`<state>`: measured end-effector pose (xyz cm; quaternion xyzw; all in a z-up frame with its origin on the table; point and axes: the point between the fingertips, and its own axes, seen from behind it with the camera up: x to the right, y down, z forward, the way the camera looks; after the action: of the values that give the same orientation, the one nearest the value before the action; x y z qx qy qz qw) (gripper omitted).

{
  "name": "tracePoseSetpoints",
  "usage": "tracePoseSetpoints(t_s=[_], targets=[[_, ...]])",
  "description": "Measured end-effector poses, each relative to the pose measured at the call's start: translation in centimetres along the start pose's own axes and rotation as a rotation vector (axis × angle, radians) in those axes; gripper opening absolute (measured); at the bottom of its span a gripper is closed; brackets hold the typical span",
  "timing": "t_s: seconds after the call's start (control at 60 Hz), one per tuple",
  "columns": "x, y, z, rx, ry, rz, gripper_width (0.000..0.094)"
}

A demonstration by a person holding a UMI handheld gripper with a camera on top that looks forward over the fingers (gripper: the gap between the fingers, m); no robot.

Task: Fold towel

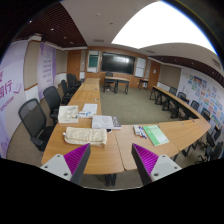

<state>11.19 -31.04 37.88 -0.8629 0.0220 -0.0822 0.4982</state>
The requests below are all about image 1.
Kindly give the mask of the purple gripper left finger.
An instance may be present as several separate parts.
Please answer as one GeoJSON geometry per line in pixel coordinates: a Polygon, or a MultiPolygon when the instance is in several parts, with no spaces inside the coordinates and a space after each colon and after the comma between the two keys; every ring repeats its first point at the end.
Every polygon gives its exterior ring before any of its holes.
{"type": "Polygon", "coordinates": [[[90,153],[90,144],[85,144],[65,155],[56,154],[41,168],[79,185],[90,153]]]}

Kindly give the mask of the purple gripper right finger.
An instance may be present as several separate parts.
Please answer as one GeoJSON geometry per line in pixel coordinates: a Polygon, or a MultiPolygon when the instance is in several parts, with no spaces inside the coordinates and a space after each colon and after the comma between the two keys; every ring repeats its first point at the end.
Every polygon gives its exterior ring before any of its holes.
{"type": "Polygon", "coordinates": [[[143,185],[150,184],[181,170],[181,167],[167,155],[158,156],[137,144],[132,144],[131,153],[143,185]]]}

